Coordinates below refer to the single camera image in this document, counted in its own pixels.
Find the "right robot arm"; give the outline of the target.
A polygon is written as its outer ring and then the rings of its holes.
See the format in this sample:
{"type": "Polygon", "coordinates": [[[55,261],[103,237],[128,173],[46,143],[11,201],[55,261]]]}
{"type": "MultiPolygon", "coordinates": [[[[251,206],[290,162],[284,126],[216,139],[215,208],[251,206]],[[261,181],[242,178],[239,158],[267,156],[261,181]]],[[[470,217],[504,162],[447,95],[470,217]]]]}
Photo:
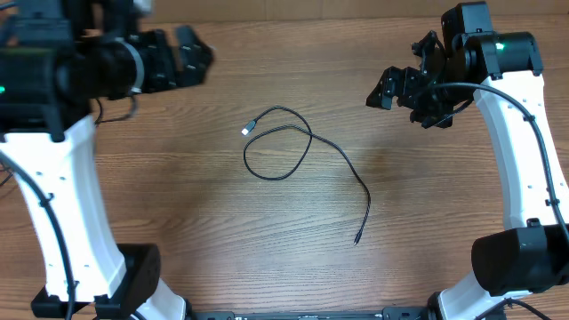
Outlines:
{"type": "Polygon", "coordinates": [[[371,108],[410,109],[424,128],[447,128],[475,105],[490,134],[503,196],[503,230],[472,245],[472,269],[423,307],[385,319],[502,319],[525,297],[568,282],[568,184],[544,101],[543,64],[530,33],[498,33],[485,2],[457,4],[412,46],[417,68],[387,68],[371,108]]]}

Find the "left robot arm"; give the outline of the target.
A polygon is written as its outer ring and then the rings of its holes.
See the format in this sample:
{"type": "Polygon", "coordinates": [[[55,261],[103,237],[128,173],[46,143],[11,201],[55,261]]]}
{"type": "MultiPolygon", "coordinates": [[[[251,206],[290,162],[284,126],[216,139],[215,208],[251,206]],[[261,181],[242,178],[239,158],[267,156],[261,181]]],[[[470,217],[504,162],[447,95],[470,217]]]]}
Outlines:
{"type": "Polygon", "coordinates": [[[46,280],[38,318],[69,319],[93,305],[99,319],[189,319],[189,302],[161,278],[155,244],[118,244],[94,157],[102,99],[201,84],[213,52],[188,27],[170,46],[140,31],[149,1],[19,0],[1,29],[1,161],[27,204],[46,280]]]}

